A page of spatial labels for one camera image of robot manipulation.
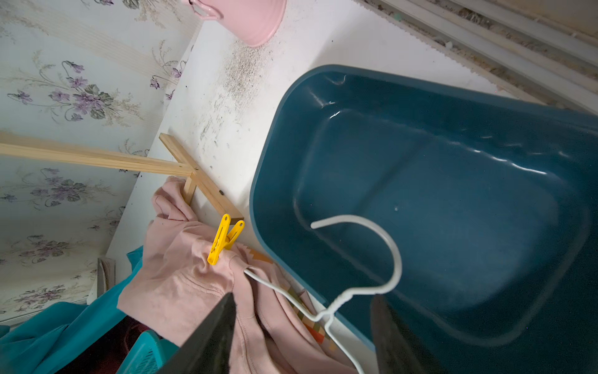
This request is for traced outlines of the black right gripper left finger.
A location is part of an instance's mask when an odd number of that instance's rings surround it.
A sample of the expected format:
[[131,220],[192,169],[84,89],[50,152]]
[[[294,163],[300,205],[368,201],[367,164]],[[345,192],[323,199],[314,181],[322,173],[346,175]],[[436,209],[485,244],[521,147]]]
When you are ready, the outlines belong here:
[[158,374],[229,373],[236,303],[227,293]]

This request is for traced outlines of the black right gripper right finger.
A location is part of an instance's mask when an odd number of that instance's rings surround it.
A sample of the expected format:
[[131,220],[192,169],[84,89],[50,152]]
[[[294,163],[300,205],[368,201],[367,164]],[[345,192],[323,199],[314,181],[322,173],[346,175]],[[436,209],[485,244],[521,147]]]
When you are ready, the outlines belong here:
[[372,298],[370,322],[379,373],[448,373],[382,295]]

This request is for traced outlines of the pink t-shirt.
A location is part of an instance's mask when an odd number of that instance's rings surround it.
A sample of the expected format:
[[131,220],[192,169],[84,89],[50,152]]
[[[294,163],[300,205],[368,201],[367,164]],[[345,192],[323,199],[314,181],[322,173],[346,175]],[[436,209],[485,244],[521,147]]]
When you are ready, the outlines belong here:
[[353,363],[284,297],[310,309],[280,267],[242,243],[208,255],[216,230],[185,202],[182,179],[170,177],[154,194],[156,217],[143,246],[141,268],[124,288],[118,308],[173,344],[183,345],[226,294],[236,304],[230,352],[233,373],[353,373]]

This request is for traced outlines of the yellow clothespin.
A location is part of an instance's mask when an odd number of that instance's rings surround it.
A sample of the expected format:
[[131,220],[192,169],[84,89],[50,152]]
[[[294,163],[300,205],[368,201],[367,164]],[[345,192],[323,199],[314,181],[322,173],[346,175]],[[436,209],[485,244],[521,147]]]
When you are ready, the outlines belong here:
[[216,237],[213,240],[210,253],[207,257],[209,265],[217,265],[221,253],[226,250],[231,250],[233,244],[244,230],[245,222],[243,220],[237,221],[231,226],[232,218],[229,214],[225,214],[221,218],[220,225],[216,231]]

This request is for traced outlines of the teal plastic laundry basket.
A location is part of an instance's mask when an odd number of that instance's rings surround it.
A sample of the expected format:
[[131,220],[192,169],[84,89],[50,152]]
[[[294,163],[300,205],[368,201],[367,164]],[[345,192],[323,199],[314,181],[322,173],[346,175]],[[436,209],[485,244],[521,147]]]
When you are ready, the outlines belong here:
[[144,331],[132,346],[116,373],[157,373],[178,350],[179,347],[176,344],[160,338],[152,330]]

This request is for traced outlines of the turquoise t-shirt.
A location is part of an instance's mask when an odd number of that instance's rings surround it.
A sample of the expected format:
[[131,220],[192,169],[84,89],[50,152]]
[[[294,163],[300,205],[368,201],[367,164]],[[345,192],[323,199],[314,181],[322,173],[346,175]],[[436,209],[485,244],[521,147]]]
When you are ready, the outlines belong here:
[[132,274],[90,305],[57,302],[18,327],[1,325],[2,373],[56,373],[70,364],[126,314],[117,308],[143,261],[143,247],[129,252]]

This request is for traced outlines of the dark teal plastic tub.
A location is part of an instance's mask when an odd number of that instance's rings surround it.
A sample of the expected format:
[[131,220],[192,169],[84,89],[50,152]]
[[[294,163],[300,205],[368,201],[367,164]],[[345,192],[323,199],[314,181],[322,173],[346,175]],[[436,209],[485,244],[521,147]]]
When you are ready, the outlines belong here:
[[451,373],[597,371],[597,119],[325,65],[274,116],[250,197],[263,248],[318,300],[386,298]]

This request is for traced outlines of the wooden clothes rack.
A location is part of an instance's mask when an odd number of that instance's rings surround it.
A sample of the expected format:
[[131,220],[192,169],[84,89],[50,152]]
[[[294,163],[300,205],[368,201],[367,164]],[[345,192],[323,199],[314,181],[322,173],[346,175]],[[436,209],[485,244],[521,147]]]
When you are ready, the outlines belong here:
[[187,201],[191,201],[195,189],[199,189],[219,215],[230,215],[233,223],[244,219],[243,213],[226,197],[224,191],[216,185],[175,137],[162,133],[159,135],[159,139],[174,157],[173,161],[18,136],[9,132],[1,133],[1,155],[186,177],[188,179],[188,182],[185,183]]

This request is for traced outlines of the pink metal pen bucket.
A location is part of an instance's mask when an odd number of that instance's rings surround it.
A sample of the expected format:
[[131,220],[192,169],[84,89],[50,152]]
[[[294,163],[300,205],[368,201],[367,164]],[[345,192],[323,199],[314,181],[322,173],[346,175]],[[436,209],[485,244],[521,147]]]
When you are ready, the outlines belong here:
[[247,46],[257,48],[278,31],[286,0],[185,0],[203,21],[215,21]]

